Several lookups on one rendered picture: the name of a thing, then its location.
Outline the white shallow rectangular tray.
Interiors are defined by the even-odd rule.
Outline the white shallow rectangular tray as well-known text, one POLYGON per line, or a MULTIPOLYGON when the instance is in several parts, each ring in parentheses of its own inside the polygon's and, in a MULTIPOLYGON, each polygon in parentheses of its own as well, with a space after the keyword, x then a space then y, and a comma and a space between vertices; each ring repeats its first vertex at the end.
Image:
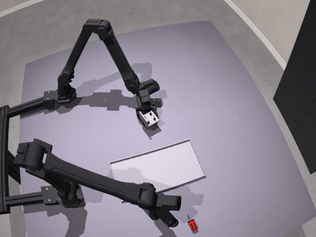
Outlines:
POLYGON ((151 183, 156 193, 206 176, 191 139, 109 162, 118 181, 151 183))

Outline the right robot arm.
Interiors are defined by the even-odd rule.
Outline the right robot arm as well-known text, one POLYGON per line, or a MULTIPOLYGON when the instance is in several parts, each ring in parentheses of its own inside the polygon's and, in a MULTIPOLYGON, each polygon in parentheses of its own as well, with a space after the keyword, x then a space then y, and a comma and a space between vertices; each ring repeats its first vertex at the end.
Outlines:
POLYGON ((178 220, 169 210, 180 210, 181 196, 156 193, 156 188, 151 183, 128 183, 97 174, 66 162, 51 151, 51 144, 36 138, 33 142, 19 143, 18 155, 15 156, 13 164, 26 168, 27 173, 51 184, 58 191, 57 195, 63 205, 78 203, 76 192, 80 184, 138 205, 142 209, 148 209, 168 227, 177 223, 178 220), (42 162, 44 153, 47 154, 45 163, 42 162))

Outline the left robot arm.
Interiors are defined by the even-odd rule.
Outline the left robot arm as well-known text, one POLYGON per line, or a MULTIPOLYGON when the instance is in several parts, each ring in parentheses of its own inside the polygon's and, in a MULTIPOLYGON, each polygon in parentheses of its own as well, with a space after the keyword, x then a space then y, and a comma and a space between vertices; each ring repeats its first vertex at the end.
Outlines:
POLYGON ((71 85, 74 76, 74 68, 76 63, 91 35, 96 33, 100 40, 103 40, 112 59, 114 60, 125 86, 128 91, 136 94, 138 106, 150 104, 150 95, 160 90, 159 84, 150 79, 148 81, 139 82, 135 72, 128 63, 115 35, 112 26, 108 20, 104 19, 88 19, 82 27, 82 31, 76 41, 76 44, 70 54, 65 68, 58 77, 58 95, 57 100, 69 100, 71 98, 71 85), (139 97, 140 94, 140 97, 139 97))

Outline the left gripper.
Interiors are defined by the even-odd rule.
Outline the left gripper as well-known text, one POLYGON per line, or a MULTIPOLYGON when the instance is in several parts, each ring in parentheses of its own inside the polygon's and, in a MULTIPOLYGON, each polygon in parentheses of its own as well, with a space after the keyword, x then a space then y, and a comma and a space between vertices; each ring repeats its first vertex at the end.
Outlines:
MULTIPOLYGON (((137 117, 138 119, 142 122, 140 119, 139 112, 141 112, 143 115, 150 112, 150 110, 153 111, 153 113, 156 115, 157 114, 157 107, 155 103, 150 103, 142 106, 136 107, 136 112, 137 112, 137 117)), ((145 124, 142 122, 143 126, 145 127, 145 124)))

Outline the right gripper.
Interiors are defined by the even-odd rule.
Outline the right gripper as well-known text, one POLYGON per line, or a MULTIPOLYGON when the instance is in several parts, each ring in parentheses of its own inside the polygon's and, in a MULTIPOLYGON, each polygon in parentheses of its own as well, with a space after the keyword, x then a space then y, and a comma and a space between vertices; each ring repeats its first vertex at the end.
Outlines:
POLYGON ((158 218, 156 218, 156 217, 154 217, 147 209, 143 209, 145 212, 146 212, 146 214, 152 219, 152 220, 158 220, 159 219, 159 217, 158 218))

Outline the dark grey cylinder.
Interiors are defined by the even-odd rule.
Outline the dark grey cylinder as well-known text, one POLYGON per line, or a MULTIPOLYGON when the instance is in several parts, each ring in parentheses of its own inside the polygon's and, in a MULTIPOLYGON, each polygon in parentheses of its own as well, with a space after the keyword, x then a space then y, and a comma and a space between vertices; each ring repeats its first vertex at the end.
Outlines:
POLYGON ((146 125, 145 125, 144 128, 145 128, 147 131, 153 131, 153 130, 156 129, 156 126, 157 126, 156 124, 153 124, 153 125, 151 125, 150 127, 147 128, 146 125))

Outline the red-handled screwdriver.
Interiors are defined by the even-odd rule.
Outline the red-handled screwdriver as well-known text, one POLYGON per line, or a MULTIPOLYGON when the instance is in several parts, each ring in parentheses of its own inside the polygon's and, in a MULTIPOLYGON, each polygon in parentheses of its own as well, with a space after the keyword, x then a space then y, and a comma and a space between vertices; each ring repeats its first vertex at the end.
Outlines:
POLYGON ((189 223, 189 225, 190 225, 192 231, 197 230, 198 228, 197 228, 197 226, 196 226, 196 224, 195 224, 195 222, 194 222, 194 219, 192 220, 192 219, 189 217, 189 215, 188 215, 188 218, 189 218, 188 223, 189 223))

